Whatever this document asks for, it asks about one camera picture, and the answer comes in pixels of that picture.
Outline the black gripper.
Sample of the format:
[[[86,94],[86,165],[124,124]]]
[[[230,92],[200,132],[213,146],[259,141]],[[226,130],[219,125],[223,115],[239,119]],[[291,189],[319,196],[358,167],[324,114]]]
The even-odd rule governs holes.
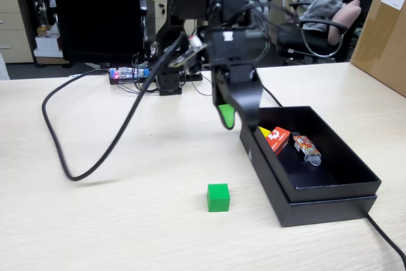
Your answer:
[[[259,125],[262,83],[255,66],[270,50],[270,40],[258,30],[205,31],[208,67],[212,70],[213,105],[222,125],[231,130],[235,110],[255,131]]]

